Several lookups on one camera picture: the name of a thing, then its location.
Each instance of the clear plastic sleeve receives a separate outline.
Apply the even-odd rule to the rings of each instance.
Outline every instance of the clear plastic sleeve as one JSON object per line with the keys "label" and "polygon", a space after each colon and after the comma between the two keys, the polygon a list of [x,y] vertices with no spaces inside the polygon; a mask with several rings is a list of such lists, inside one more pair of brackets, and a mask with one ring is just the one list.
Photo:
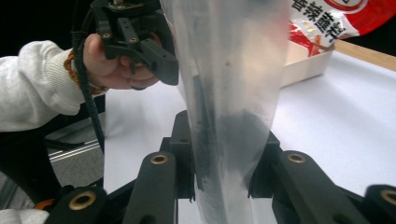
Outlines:
{"label": "clear plastic sleeve", "polygon": [[162,0],[173,30],[204,223],[253,223],[248,182],[275,114],[285,1]]}

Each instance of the plastic bag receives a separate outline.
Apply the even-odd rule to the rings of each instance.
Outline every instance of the plastic bag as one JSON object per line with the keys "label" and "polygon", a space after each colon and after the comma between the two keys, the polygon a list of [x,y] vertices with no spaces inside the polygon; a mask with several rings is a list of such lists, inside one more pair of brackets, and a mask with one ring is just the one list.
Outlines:
{"label": "plastic bag", "polygon": [[252,223],[248,182],[275,114],[284,1],[162,0],[187,104],[204,223]]}
{"label": "plastic bag", "polygon": [[314,56],[336,39],[370,33],[395,15],[395,0],[290,0],[290,40]]}

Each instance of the white box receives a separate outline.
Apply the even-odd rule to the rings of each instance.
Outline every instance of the white box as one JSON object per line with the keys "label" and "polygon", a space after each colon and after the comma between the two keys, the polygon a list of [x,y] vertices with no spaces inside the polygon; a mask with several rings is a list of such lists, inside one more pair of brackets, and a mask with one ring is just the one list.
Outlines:
{"label": "white box", "polygon": [[323,74],[332,56],[333,48],[308,57],[308,49],[289,41],[288,57],[283,71],[282,87]]}

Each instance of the dark background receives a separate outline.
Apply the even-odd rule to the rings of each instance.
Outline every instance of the dark background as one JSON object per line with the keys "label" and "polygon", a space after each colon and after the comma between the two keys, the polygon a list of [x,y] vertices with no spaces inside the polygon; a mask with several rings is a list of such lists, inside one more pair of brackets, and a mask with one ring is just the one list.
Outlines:
{"label": "dark background", "polygon": [[[91,1],[79,0],[80,24]],[[0,57],[17,55],[24,44],[33,40],[52,40],[63,49],[71,48],[74,4],[75,0],[2,1]],[[367,35],[345,41],[396,56],[396,17]]]}

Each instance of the person's hand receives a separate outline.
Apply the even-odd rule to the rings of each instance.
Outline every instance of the person's hand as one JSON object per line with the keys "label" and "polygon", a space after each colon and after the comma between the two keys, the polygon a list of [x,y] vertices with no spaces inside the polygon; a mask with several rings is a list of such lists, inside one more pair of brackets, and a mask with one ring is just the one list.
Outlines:
{"label": "person's hand", "polygon": [[91,34],[85,40],[83,62],[87,68],[88,80],[97,87],[142,89],[158,82],[158,78],[143,65],[137,65],[133,75],[127,57],[108,60],[98,34]]}

